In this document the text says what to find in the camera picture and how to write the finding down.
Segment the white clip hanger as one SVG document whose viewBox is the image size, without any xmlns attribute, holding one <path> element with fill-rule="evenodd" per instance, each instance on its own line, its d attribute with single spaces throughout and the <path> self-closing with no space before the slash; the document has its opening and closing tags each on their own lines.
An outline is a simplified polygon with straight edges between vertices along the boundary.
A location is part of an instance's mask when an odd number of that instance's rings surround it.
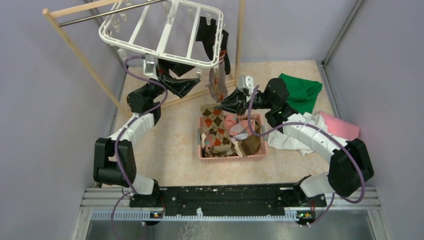
<svg viewBox="0 0 424 240">
<path fill-rule="evenodd" d="M 129 0 L 121 1 L 113 4 L 112 9 L 130 5 Z M 207 57 L 203 44 L 196 41 L 200 17 L 206 17 L 208 25 L 211 19 L 216 20 L 213 60 Z M 224 14 L 216 7 L 192 0 L 165 0 L 107 16 L 98 34 L 105 43 L 117 48 L 123 60 L 148 54 L 157 60 L 212 69 L 220 62 L 224 27 Z"/>
</svg>

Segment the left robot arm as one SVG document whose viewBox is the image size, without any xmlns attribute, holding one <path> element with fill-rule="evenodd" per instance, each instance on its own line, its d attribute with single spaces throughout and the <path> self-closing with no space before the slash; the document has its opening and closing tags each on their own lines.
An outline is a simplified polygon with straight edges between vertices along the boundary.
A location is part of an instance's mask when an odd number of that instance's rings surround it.
<svg viewBox="0 0 424 240">
<path fill-rule="evenodd" d="M 194 67 L 168 60 L 143 61 L 144 77 L 129 71 L 128 58 L 124 62 L 127 74 L 145 82 L 126 97 L 131 110 L 129 120 L 107 138 L 98 138 L 94 145 L 93 179 L 106 185 L 129 188 L 133 195 L 141 195 L 141 200 L 149 207 L 160 202 L 160 193 L 155 190 L 155 180 L 137 172 L 133 146 L 161 118 L 164 101 L 155 99 L 169 93 L 179 98 L 185 97 L 199 82 L 199 78 L 181 78 Z"/>
</svg>

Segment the black sock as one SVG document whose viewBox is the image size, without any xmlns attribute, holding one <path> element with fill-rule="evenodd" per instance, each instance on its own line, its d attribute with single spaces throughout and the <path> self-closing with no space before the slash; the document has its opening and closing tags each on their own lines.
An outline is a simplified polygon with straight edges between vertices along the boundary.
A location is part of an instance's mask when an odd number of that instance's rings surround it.
<svg viewBox="0 0 424 240">
<path fill-rule="evenodd" d="M 211 18 L 210 24 L 207 23 L 207 18 L 205 16 L 201 16 L 199 18 L 198 30 L 196 33 L 196 42 L 201 42 L 203 44 L 203 48 L 209 60 L 213 60 L 214 58 L 214 44 L 215 44 L 215 36 L 217 32 L 216 20 Z"/>
<path fill-rule="evenodd" d="M 223 63 L 224 63 L 224 70 L 225 74 L 229 75 L 231 73 L 231 65 L 230 65 L 230 59 L 228 56 L 228 38 L 229 33 L 226 30 L 222 30 L 222 41 L 221 41 L 221 53 L 224 53 Z"/>
</svg>

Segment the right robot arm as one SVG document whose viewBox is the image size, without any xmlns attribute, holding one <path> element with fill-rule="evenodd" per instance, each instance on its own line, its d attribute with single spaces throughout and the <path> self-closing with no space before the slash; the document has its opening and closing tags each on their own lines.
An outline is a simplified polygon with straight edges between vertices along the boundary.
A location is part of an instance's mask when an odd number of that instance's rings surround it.
<svg viewBox="0 0 424 240">
<path fill-rule="evenodd" d="M 251 118 L 252 110 L 267 109 L 265 118 L 271 130 L 266 136 L 279 131 L 300 141 L 318 153 L 329 164 L 329 170 L 299 180 L 293 190 L 293 200 L 299 206 L 307 206 L 315 196 L 335 194 L 345 201 L 357 204 L 365 197 L 366 181 L 374 176 L 374 169 L 365 143 L 355 138 L 347 140 L 334 136 L 315 124 L 289 105 L 289 91 L 281 78 L 272 78 L 264 91 L 253 86 L 250 76 L 242 76 L 242 85 L 215 106 L 239 116 Z"/>
</svg>

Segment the argyle patterned sock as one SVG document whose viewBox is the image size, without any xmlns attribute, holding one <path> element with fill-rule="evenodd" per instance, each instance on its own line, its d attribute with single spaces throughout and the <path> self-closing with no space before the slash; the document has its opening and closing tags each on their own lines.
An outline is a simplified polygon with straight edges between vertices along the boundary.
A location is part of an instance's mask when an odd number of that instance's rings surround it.
<svg viewBox="0 0 424 240">
<path fill-rule="evenodd" d="M 235 146 L 224 127 L 225 113 L 215 110 L 217 104 L 205 104 L 200 107 L 202 118 L 201 134 L 204 137 L 204 156 L 206 158 L 227 158 L 237 156 Z"/>
<path fill-rule="evenodd" d="M 221 102 L 228 96 L 226 86 L 226 73 L 224 70 L 215 71 L 213 68 L 209 72 L 209 90 L 213 100 Z"/>
</svg>

